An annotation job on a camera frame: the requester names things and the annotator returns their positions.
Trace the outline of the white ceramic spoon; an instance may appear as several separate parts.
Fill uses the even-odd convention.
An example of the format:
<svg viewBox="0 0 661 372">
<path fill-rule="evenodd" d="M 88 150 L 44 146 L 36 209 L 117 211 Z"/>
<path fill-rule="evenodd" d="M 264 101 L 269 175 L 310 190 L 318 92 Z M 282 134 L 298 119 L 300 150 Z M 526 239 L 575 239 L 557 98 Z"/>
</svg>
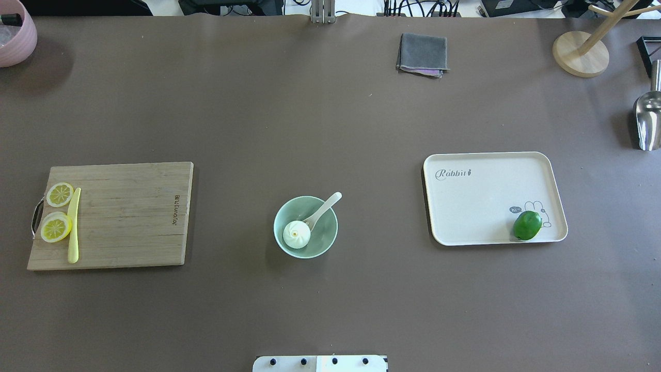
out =
<svg viewBox="0 0 661 372">
<path fill-rule="evenodd" d="M 313 231 L 314 227 L 316 226 L 316 223 L 318 220 L 325 214 L 329 209 L 332 208 L 332 206 L 338 202 L 342 198 L 342 193 L 340 192 L 335 192 L 333 193 L 328 200 L 324 201 L 324 203 L 319 207 L 316 212 L 314 212 L 311 216 L 307 217 L 307 219 L 304 220 L 305 224 L 307 224 L 308 228 L 310 231 Z"/>
</svg>

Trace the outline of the white steamed bun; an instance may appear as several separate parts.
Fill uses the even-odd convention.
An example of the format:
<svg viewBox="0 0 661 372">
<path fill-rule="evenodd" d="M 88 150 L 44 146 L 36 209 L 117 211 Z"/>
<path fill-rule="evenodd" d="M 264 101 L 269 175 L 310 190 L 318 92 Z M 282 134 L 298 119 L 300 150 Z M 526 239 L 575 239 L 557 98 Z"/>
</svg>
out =
<svg viewBox="0 0 661 372">
<path fill-rule="evenodd" d="M 288 247 L 299 250 L 309 243 L 311 229 L 304 221 L 291 221 L 284 227 L 282 238 Z"/>
</svg>

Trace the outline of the light green bowl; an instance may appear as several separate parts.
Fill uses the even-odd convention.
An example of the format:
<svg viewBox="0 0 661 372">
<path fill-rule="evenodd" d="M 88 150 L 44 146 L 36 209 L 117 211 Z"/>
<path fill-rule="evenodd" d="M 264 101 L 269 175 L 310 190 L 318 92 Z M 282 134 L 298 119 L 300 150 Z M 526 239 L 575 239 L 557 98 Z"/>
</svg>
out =
<svg viewBox="0 0 661 372">
<path fill-rule="evenodd" d="M 274 237 L 282 251 L 291 257 L 312 259 L 327 252 L 338 235 L 338 219 L 333 209 L 328 209 L 311 230 L 311 238 L 307 245 L 300 249 L 288 246 L 283 239 L 283 231 L 292 221 L 304 221 L 324 203 L 324 200 L 313 196 L 295 197 L 279 208 L 273 223 Z"/>
</svg>

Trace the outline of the pink bowl with ice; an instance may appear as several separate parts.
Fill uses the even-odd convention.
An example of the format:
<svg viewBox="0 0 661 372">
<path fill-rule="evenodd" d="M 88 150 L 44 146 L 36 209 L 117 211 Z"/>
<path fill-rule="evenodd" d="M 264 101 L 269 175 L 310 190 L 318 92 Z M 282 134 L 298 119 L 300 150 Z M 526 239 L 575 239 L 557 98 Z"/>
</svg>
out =
<svg viewBox="0 0 661 372">
<path fill-rule="evenodd" d="M 1 1 L 2 14 L 19 14 L 23 24 L 14 35 L 2 42 L 1 67 L 10 67 L 26 61 L 33 54 L 38 40 L 35 22 L 20 1 Z"/>
</svg>

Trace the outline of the cream rabbit tray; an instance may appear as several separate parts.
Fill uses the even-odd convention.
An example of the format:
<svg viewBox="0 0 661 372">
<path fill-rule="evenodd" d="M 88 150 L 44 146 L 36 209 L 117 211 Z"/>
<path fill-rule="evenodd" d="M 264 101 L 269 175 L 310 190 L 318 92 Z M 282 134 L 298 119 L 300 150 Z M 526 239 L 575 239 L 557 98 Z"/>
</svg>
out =
<svg viewBox="0 0 661 372">
<path fill-rule="evenodd" d="M 568 235 L 552 163 L 543 153 L 433 154 L 422 171 L 431 233 L 442 245 L 520 243 L 514 224 L 527 210 L 541 218 L 531 242 Z"/>
</svg>

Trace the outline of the grey folded cloth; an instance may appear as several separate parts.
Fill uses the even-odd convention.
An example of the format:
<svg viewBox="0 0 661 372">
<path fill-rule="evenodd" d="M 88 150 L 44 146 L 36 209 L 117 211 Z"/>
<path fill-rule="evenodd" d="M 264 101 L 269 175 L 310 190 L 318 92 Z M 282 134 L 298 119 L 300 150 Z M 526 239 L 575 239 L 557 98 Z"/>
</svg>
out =
<svg viewBox="0 0 661 372">
<path fill-rule="evenodd" d="M 441 78 L 448 67 L 448 39 L 442 36 L 403 33 L 396 68 L 431 78 Z"/>
</svg>

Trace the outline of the green lime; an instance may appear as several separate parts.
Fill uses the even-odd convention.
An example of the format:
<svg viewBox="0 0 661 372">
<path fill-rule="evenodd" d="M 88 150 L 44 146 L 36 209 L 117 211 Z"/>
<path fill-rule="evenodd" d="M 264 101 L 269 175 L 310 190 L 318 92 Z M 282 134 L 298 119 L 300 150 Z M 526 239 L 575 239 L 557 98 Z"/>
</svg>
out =
<svg viewBox="0 0 661 372">
<path fill-rule="evenodd" d="M 514 236 L 522 241 L 531 240 L 541 230 L 543 225 L 542 218 L 538 212 L 526 210 L 522 212 L 514 222 Z"/>
</svg>

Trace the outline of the bamboo cutting board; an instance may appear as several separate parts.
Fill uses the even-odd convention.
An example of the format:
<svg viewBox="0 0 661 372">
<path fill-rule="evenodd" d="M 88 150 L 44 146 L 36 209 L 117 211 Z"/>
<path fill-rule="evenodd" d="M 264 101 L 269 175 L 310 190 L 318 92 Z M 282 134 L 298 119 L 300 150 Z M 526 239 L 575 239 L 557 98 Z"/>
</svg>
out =
<svg viewBox="0 0 661 372">
<path fill-rule="evenodd" d="M 33 240 L 27 269 L 139 268 L 185 262 L 194 175 L 192 162 L 54 166 L 46 188 L 81 188 L 80 257 L 68 262 L 68 238 Z"/>
</svg>

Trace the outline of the yellow plastic knife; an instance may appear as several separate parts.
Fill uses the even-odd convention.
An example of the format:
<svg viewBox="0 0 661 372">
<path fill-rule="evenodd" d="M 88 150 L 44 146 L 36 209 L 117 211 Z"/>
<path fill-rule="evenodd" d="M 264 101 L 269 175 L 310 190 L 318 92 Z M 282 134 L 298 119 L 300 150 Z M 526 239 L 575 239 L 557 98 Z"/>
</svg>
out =
<svg viewBox="0 0 661 372">
<path fill-rule="evenodd" d="M 68 217 L 71 219 L 71 230 L 68 243 L 68 263 L 75 264 L 80 258 L 78 247 L 78 206 L 80 205 L 81 188 L 76 188 L 68 205 Z"/>
</svg>

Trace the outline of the stacked lemon slices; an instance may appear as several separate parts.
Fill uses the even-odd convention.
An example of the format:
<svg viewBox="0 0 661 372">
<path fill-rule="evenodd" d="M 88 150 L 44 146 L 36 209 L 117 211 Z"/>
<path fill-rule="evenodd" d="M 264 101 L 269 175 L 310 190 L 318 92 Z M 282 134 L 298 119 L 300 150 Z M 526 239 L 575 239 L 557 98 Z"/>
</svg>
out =
<svg viewBox="0 0 661 372">
<path fill-rule="evenodd" d="M 52 212 L 41 222 L 40 236 L 47 243 L 59 242 L 70 233 L 72 226 L 72 219 L 66 213 Z"/>
</svg>

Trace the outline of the wooden mug stand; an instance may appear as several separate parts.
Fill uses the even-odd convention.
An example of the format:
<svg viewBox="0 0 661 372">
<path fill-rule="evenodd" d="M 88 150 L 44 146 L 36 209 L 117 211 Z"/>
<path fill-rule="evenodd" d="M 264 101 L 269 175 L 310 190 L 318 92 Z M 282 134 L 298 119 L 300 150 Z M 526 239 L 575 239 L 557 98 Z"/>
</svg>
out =
<svg viewBox="0 0 661 372">
<path fill-rule="evenodd" d="M 568 73 L 581 78 L 594 78 L 602 74 L 609 64 L 609 52 L 602 38 L 622 18 L 659 10 L 660 6 L 649 6 L 632 10 L 637 1 L 623 1 L 614 11 L 590 5 L 593 10 L 605 17 L 604 22 L 592 34 L 571 31 L 560 35 L 552 46 L 552 54 L 559 66 Z"/>
</svg>

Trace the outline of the silver metal scoop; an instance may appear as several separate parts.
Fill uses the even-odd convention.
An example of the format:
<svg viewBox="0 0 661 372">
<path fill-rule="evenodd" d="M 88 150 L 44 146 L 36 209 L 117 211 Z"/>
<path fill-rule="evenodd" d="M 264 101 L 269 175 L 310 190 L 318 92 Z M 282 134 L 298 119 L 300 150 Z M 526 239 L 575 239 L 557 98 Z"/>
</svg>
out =
<svg viewBox="0 0 661 372">
<path fill-rule="evenodd" d="M 638 130 L 638 146 L 643 151 L 660 147 L 660 75 L 659 60 L 652 63 L 651 89 L 634 104 Z"/>
</svg>

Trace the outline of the black glass rack tray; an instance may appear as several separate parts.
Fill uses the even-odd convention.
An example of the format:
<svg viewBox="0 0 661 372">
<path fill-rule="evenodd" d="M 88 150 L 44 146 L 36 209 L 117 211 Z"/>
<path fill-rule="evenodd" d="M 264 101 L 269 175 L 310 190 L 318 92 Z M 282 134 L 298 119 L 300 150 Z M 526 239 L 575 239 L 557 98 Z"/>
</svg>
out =
<svg viewBox="0 0 661 372">
<path fill-rule="evenodd" d="M 648 78 L 651 77 L 653 62 L 659 60 L 655 54 L 660 50 L 660 40 L 660 36 L 640 36 L 636 41 L 638 53 Z"/>
</svg>

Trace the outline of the aluminium frame post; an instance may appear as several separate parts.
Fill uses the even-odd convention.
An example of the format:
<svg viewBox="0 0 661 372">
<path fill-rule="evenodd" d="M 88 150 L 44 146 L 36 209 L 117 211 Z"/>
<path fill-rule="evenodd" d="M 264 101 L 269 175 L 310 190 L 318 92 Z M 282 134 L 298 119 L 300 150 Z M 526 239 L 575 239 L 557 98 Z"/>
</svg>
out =
<svg viewBox="0 0 661 372">
<path fill-rule="evenodd" d="M 333 24 L 336 22 L 335 0 L 311 0 L 310 17 L 314 24 Z"/>
</svg>

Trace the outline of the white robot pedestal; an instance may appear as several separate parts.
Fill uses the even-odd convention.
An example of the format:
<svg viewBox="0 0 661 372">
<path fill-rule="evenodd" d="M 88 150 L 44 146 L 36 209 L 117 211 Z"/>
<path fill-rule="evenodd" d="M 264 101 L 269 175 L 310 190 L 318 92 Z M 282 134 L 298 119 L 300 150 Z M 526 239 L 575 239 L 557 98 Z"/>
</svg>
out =
<svg viewBox="0 0 661 372">
<path fill-rule="evenodd" d="M 386 355 L 267 355 L 257 357 L 253 371 L 388 371 Z"/>
</svg>

